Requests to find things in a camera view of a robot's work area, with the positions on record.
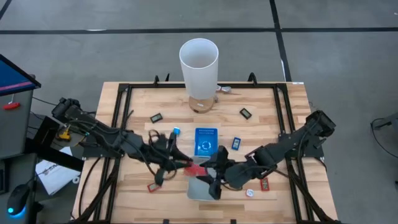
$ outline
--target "black aluminum frame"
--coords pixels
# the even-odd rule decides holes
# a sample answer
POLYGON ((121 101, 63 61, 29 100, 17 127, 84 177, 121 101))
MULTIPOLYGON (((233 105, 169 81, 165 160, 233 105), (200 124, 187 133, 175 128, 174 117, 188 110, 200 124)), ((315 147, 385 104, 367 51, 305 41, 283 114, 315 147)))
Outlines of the black aluminum frame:
MULTIPOLYGON (((118 94, 116 97, 116 103, 115 103, 114 113, 113 113, 113 118, 112 118, 112 127, 116 127, 116 124, 118 122, 119 109, 120 109, 120 106, 122 103, 121 98, 122 98, 122 94, 124 91, 126 91, 127 93, 126 93, 126 100, 124 102, 121 128, 126 128, 126 118, 130 111, 130 102, 131 102, 131 95, 132 95, 133 89, 135 89, 135 88, 185 88, 184 83, 167 83, 167 81, 168 81, 168 78, 166 78, 166 82, 159 83, 159 78, 158 78, 158 76, 156 76, 154 83, 121 83, 121 84, 119 84, 118 94)), ((284 117, 283 117, 282 107, 281 107, 280 98, 279 98, 279 92, 281 91, 283 94, 283 97, 284 97, 284 101, 285 101, 285 109, 286 109, 287 118, 289 121, 290 132, 295 131, 293 114, 292 114, 292 109, 290 107, 289 93, 287 90, 286 83, 258 83, 255 74, 251 73, 247 83, 219 83, 219 85, 220 86, 230 86, 232 88, 271 88, 274 93, 275 108, 277 111, 279 128, 280 128, 279 139, 286 137, 288 135, 288 134, 286 134, 284 117)), ((121 159, 115 159, 115 162, 114 162, 114 166, 117 166, 118 169, 119 169, 119 165, 120 165, 120 160, 121 159)), ((285 160, 288 165, 292 163, 292 160, 290 157, 286 157, 285 160)), ((101 175, 101 182, 99 183, 99 189, 102 188, 103 184, 106 181, 108 169, 109 169, 109 162, 110 162, 110 158, 105 158, 104 165, 103 165, 103 171, 102 171, 102 175, 101 175)), ((287 167, 288 167, 288 172, 289 171, 294 172, 294 170, 289 170, 289 167, 292 167, 292 166, 287 166, 287 167)), ((299 168, 298 175, 300 178, 302 178, 301 174, 304 174, 304 170, 300 171, 300 168, 299 168)), ((116 184, 117 184, 117 178, 116 178, 115 182, 113 182, 113 184, 110 188, 108 207, 106 209, 105 219, 100 220, 100 211, 101 211, 101 204, 102 204, 102 202, 100 202, 95 210, 93 222, 98 222, 98 223, 102 223, 102 222, 110 223, 111 222, 114 196, 116 193, 116 184)), ((294 212, 295 212, 296 221, 300 222, 300 221, 302 221, 302 216, 301 216, 301 212, 300 212, 300 205, 299 205, 299 198, 297 195, 297 189, 296 189, 293 181, 290 179, 289 179, 289 184, 290 184, 290 191, 292 193, 292 201, 293 201, 293 208, 294 208, 294 212)), ((312 210, 311 210, 310 206, 307 204, 307 202, 305 202, 305 204, 306 204, 307 214, 309 214, 309 213, 313 214, 312 210)))

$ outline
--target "red object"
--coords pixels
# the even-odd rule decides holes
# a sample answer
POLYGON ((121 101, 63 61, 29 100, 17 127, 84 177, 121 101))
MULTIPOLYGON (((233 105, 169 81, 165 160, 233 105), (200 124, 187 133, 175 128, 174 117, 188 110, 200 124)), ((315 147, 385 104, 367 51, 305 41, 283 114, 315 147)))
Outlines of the red object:
POLYGON ((20 105, 20 103, 9 103, 7 105, 4 105, 2 108, 5 110, 13 110, 15 108, 18 108, 20 105))
POLYGON ((149 184, 149 185, 147 186, 147 188, 148 188, 148 191, 149 191, 150 193, 152 193, 152 192, 154 192, 154 191, 160 189, 161 186, 157 185, 156 183, 151 183, 151 184, 149 184))
POLYGON ((260 180, 261 184, 261 190, 262 191, 269 191, 269 183, 268 183, 268 178, 264 178, 260 180))
POLYGON ((206 175, 206 171, 204 167, 201 167, 198 164, 192 164, 192 166, 184 168, 184 175, 196 177, 199 175, 206 175))

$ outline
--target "monitor screen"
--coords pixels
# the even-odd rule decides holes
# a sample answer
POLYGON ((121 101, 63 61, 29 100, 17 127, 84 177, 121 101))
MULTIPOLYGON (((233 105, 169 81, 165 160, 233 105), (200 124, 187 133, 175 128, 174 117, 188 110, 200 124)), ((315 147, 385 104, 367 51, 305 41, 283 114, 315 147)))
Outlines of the monitor screen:
POLYGON ((0 96, 40 87, 38 81, 0 55, 0 96))

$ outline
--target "white cylinder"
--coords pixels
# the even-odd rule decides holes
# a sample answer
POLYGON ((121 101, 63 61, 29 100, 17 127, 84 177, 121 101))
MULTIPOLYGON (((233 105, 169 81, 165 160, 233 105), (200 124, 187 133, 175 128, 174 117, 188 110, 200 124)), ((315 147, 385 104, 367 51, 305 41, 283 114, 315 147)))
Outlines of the white cylinder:
POLYGON ((218 48, 210 40, 187 41, 180 49, 180 61, 188 94, 205 100, 214 97, 218 78, 218 48))

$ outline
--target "cardboard base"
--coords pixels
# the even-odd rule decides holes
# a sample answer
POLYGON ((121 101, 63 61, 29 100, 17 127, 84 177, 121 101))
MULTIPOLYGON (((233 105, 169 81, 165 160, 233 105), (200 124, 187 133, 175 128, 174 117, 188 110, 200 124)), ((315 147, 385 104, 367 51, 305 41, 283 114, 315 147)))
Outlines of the cardboard base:
POLYGON ((214 98, 211 97, 206 100, 197 100, 192 98, 191 96, 189 97, 188 100, 189 107, 196 112, 196 113, 206 113, 209 111, 213 105, 214 105, 214 98))

